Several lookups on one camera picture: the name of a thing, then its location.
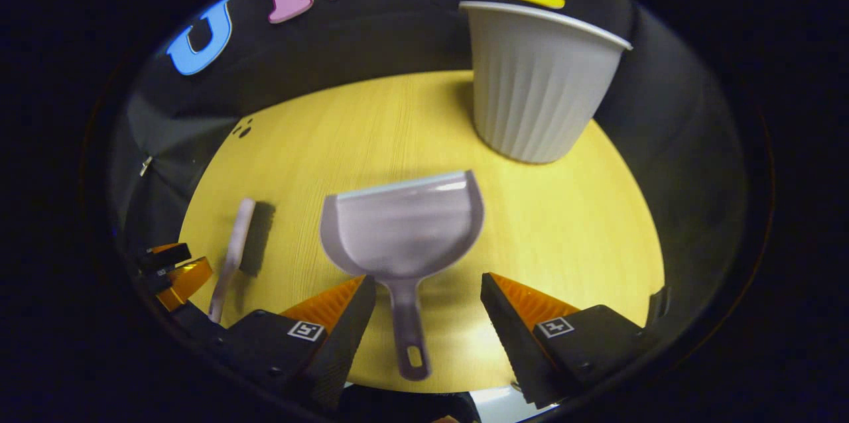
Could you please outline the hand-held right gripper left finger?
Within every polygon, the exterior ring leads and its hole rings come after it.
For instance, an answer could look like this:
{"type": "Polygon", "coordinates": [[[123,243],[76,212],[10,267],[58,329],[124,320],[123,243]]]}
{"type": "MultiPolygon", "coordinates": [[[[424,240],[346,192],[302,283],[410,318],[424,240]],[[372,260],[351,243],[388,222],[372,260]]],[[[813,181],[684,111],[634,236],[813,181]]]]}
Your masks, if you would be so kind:
{"type": "Polygon", "coordinates": [[[337,409],[376,301],[361,275],[284,312],[257,310],[224,330],[224,363],[276,396],[337,409]]]}

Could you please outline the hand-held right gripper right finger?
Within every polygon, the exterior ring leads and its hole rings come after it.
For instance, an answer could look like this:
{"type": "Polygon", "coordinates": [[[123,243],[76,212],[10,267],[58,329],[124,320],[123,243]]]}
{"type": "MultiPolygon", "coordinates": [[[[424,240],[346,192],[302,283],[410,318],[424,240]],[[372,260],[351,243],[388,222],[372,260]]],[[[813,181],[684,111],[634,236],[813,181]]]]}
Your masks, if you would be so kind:
{"type": "Polygon", "coordinates": [[[494,272],[482,275],[480,302],[525,402],[545,408],[620,383],[656,346],[670,291],[649,297],[644,324],[604,304],[577,308],[494,272]]]}

